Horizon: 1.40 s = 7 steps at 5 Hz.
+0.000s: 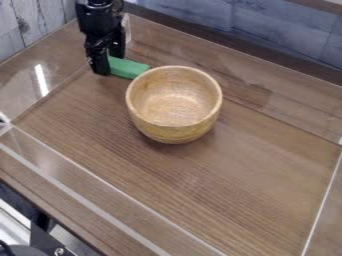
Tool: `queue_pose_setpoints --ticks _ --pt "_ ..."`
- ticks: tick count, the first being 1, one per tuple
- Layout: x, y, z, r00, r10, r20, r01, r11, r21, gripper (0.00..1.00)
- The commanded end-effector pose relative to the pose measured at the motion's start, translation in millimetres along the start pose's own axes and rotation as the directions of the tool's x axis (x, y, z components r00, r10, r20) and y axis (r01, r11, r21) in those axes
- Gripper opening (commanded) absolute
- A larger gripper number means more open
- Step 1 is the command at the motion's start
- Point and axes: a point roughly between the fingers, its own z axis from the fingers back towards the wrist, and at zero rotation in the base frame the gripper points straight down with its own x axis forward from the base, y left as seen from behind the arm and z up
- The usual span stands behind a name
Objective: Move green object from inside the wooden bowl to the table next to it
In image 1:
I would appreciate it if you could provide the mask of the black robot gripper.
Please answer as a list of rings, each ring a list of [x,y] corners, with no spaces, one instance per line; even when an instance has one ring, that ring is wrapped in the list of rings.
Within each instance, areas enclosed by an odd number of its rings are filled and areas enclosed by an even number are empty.
[[[125,30],[121,26],[124,0],[76,0],[75,11],[80,32],[85,36],[87,62],[95,74],[109,74],[109,55],[124,58]]]

